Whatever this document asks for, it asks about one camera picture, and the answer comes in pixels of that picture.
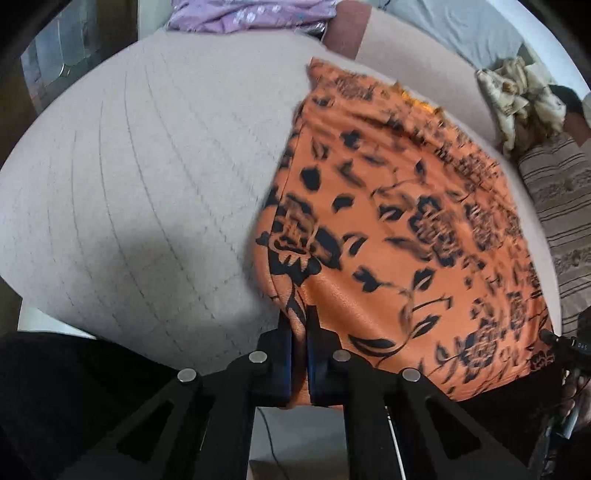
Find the orange floral cloth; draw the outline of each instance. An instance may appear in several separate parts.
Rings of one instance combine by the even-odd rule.
[[[256,229],[264,291],[304,361],[306,308],[376,368],[455,400],[552,361],[540,282],[506,185],[438,109],[313,59]],[[297,386],[299,403],[306,389]]]

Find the black pants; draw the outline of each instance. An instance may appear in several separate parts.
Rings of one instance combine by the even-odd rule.
[[[25,332],[0,338],[0,478],[58,477],[175,374],[101,340]],[[560,370],[547,367],[461,405],[527,463],[559,396]]]

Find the crumpled cloth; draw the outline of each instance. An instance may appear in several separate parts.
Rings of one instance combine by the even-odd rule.
[[[336,16],[335,0],[174,0],[171,30],[232,33],[249,28],[292,28]]]
[[[518,158],[563,130],[566,105],[552,94],[538,64],[526,66],[517,57],[498,70],[479,70],[476,77],[498,118],[506,158]]]

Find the beige floral cloth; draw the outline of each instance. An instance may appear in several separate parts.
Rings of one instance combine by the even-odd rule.
[[[566,105],[552,94],[539,64],[526,66],[517,57],[498,70],[479,70],[476,77],[498,119],[506,158],[518,158],[562,131]]]

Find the hand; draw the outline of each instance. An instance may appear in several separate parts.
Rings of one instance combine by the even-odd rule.
[[[575,384],[569,375],[562,389],[562,402],[558,411],[562,418],[566,418],[574,408],[575,395],[580,402],[579,418],[574,427],[575,431],[591,423],[591,382],[588,380],[588,377],[581,375],[578,383]]]

